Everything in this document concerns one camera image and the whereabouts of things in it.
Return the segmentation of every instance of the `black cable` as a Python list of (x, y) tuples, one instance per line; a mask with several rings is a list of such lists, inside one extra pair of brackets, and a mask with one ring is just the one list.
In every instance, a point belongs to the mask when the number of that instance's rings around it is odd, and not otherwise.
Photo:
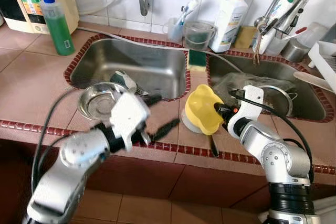
[(37, 168), (37, 180), (39, 181), (40, 180), (40, 174), (41, 174), (41, 169), (42, 169), (42, 166), (43, 166), (43, 163), (46, 159), (46, 157), (48, 156), (51, 148), (57, 144), (59, 141), (67, 138), (68, 136), (62, 136), (58, 139), (56, 139), (55, 141), (52, 142), (52, 144), (50, 144), (46, 149), (45, 151), (43, 152), (43, 154), (41, 155), (41, 158), (40, 158), (40, 161), (38, 162), (38, 168)]
[(302, 144), (300, 144), (299, 141), (295, 140), (295, 139), (291, 139), (291, 138), (284, 138), (285, 142), (292, 142), (295, 143), (298, 147), (300, 147), (301, 149), (305, 150), (302, 146)]
[(51, 116), (52, 116), (52, 114), (53, 114), (53, 112), (54, 112), (54, 110), (55, 110), (55, 108), (56, 108), (56, 106), (59, 104), (59, 102), (61, 101), (61, 100), (63, 100), (63, 98), (65, 98), (67, 95), (69, 95), (69, 94), (71, 94), (71, 93), (73, 93), (74, 91), (77, 91), (77, 89), (70, 89), (70, 90), (68, 90), (67, 92), (65, 92), (63, 95), (61, 95), (57, 100), (56, 100), (56, 102), (52, 105), (52, 107), (51, 107), (51, 109), (50, 109), (50, 111), (49, 111), (49, 113), (48, 113), (48, 116), (47, 116), (47, 119), (46, 119), (46, 122), (45, 122), (45, 124), (43, 125), (43, 130), (42, 130), (42, 132), (41, 132), (41, 137), (40, 137), (40, 139), (39, 139), (39, 141), (38, 141), (38, 144), (37, 144), (37, 146), (36, 146), (36, 149), (35, 149), (35, 153), (34, 153), (34, 159), (33, 159), (33, 166), (32, 166), (32, 168), (31, 168), (31, 171), (32, 171), (32, 176), (31, 176), (31, 178), (32, 178), (32, 181), (31, 181), (31, 194), (33, 194), (34, 193), (34, 191), (35, 191), (35, 188), (36, 188), (36, 186), (37, 186), (37, 183), (38, 183), (38, 178), (37, 178), (37, 173), (38, 173), (38, 161), (39, 161), (39, 156), (40, 156), (40, 151), (41, 151), (41, 146), (42, 146), (42, 142), (43, 142), (43, 139), (44, 139), (44, 136), (45, 136), (45, 134), (46, 134), (46, 131), (47, 131), (47, 126), (48, 126), (48, 124), (49, 124), (49, 121), (50, 121), (50, 118), (51, 118)]
[(314, 172), (313, 172), (313, 169), (312, 169), (312, 163), (313, 163), (313, 160), (312, 160), (312, 155), (311, 155), (311, 150), (310, 150), (310, 147), (309, 147), (309, 144), (307, 142), (307, 140), (305, 139), (305, 137), (302, 135), (302, 133), (298, 130), (298, 128), (295, 127), (294, 124), (292, 124), (291, 121), (289, 121), (286, 116), (278, 113), (276, 110), (274, 110), (273, 108), (269, 107), (269, 106), (266, 106), (264, 104), (261, 104), (261, 103), (257, 103), (257, 102), (254, 102), (254, 101), (251, 101), (249, 99), (246, 99), (244, 97), (241, 97), (239, 95), (236, 95), (235, 91), (234, 90), (231, 90), (229, 92), (230, 95), (232, 95), (233, 97), (239, 99), (239, 100), (242, 100), (244, 102), (248, 102), (250, 104), (253, 104), (255, 106), (258, 106), (258, 107), (261, 107), (265, 110), (268, 110), (269, 112), (271, 112), (272, 114), (280, 117), (282, 120), (284, 120), (294, 131), (295, 133), (299, 136), (299, 138), (301, 139), (305, 149), (306, 149), (306, 152), (307, 152), (307, 155), (308, 155), (308, 158), (309, 158), (309, 161), (310, 161), (310, 169), (309, 169), (309, 179), (310, 179), (310, 182), (313, 183), (314, 181)]

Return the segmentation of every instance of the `green dish soap bottle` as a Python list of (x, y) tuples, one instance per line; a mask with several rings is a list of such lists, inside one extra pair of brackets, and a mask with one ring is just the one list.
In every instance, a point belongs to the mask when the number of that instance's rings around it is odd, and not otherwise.
[(40, 4), (57, 53), (67, 56), (75, 52), (61, 3), (43, 0)]

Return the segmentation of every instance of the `toothbrush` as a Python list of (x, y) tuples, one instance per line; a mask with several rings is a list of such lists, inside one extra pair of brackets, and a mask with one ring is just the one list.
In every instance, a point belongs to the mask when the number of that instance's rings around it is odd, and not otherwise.
[(180, 16), (180, 18), (177, 20), (176, 24), (179, 26), (182, 26), (184, 24), (185, 18), (187, 17), (187, 15), (189, 15), (190, 13), (192, 13), (196, 7), (198, 6), (200, 2), (198, 0), (191, 0), (187, 6), (183, 7), (182, 10), (182, 14)]

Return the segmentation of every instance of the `sponge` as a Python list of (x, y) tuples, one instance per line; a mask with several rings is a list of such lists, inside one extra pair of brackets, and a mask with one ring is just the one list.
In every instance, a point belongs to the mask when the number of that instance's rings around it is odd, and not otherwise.
[(200, 72), (206, 71), (206, 55), (204, 52), (190, 50), (187, 60), (188, 70), (195, 70)]

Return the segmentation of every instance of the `sink basin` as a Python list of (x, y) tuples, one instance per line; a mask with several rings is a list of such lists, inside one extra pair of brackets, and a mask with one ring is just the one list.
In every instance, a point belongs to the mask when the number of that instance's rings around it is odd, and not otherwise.
[[(259, 66), (254, 66), (252, 59), (249, 58), (229, 55), (224, 57), (245, 73), (288, 80), (295, 84), (296, 87), (288, 91), (288, 93), (296, 92), (298, 94), (298, 97), (293, 100), (293, 117), (314, 121), (320, 121), (326, 117), (326, 112), (319, 98), (308, 83), (300, 81), (293, 76), (297, 69), (292, 66), (276, 61), (261, 61)], [(237, 72), (220, 58), (209, 56), (208, 62), (211, 85), (215, 85), (225, 74)]]
[(138, 46), (117, 39), (100, 39), (91, 44), (70, 75), (76, 88), (110, 81), (116, 70), (125, 71), (149, 94), (166, 99), (181, 96), (186, 89), (185, 54), (172, 49)]

